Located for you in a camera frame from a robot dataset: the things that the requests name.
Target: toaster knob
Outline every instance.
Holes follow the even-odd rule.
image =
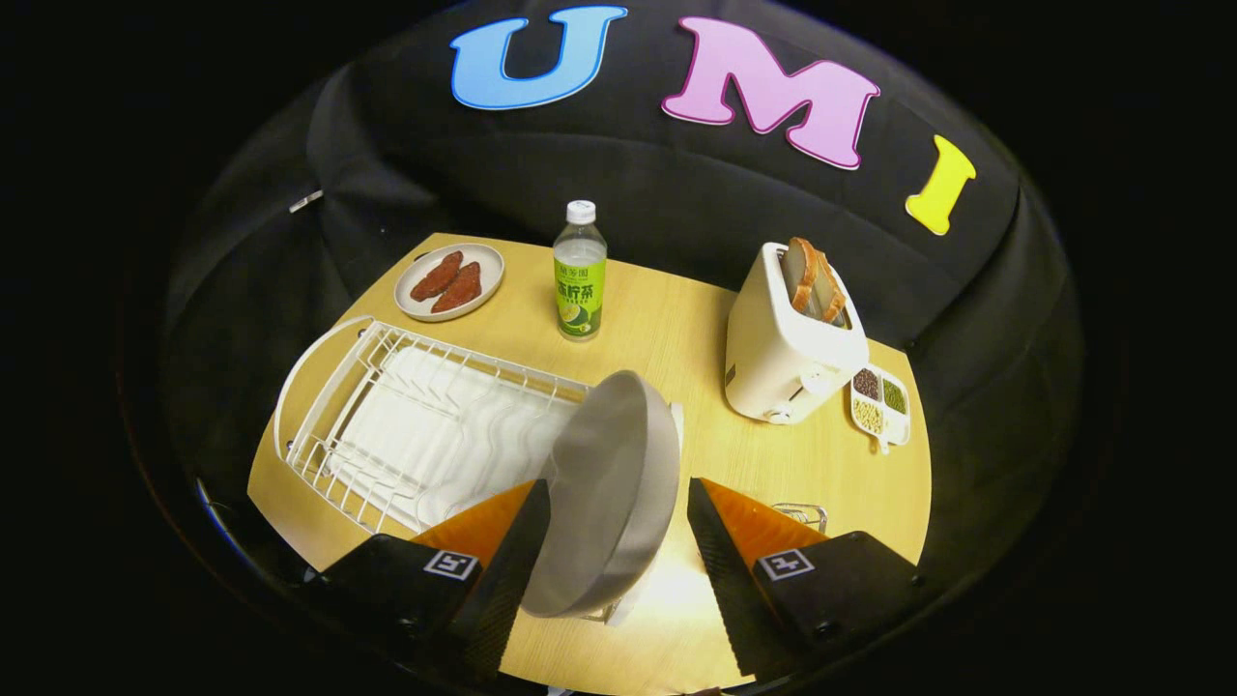
[[[782,402],[774,404],[772,409],[764,412],[764,418],[773,425],[785,425],[790,423],[790,404]]]

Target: pink letter m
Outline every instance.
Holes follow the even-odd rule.
[[[667,114],[709,125],[735,120],[724,101],[731,78],[743,100],[747,120],[766,134],[799,106],[809,104],[803,122],[788,127],[785,138],[795,148],[840,167],[857,169],[860,126],[867,101],[881,89],[855,70],[830,61],[816,61],[787,75],[756,32],[708,17],[682,17],[679,25],[696,36],[695,54],[683,91],[667,96]]]

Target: white bottle cap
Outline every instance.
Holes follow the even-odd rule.
[[[590,224],[597,219],[597,206],[593,200],[571,200],[567,204],[567,221],[571,224]]]

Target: meat slice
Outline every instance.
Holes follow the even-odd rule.
[[[421,302],[442,293],[459,274],[461,262],[464,262],[463,251],[452,251],[443,256],[442,262],[426,273],[426,277],[421,278],[421,282],[412,288],[412,298]]]
[[[434,302],[429,313],[437,314],[447,309],[454,309],[465,302],[471,302],[481,295],[481,265],[476,261],[460,268],[460,274],[455,276],[447,292]]]

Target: wooden table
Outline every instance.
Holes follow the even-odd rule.
[[[497,292],[476,310],[422,323],[393,300],[395,282],[424,251],[480,241],[506,260]],[[751,248],[755,258],[757,250]],[[910,441],[878,454],[846,415],[846,392],[795,427],[746,419],[722,394],[726,316],[735,293],[711,284],[610,260],[605,323],[585,342],[555,329],[552,252],[533,246],[434,234],[391,267],[340,321],[371,314],[416,333],[596,384],[632,370],[667,402],[683,404],[685,438],[679,493],[666,541],[631,614],[617,627],[578,618],[516,618],[502,671],[578,691],[631,696],[691,692],[751,681],[738,673],[721,616],[687,522],[688,482],[710,478],[768,504],[808,503],[829,513],[826,533],[865,530],[910,562],[919,561],[931,501],[928,433],[905,355],[870,340],[871,363],[909,391]],[[307,361],[285,401],[281,438],[291,438],[334,362],[355,341],[345,330]],[[367,533],[318,497],[275,455],[272,423],[254,457],[249,494],[266,519],[310,565],[322,570]],[[397,523],[383,533],[411,538]]]

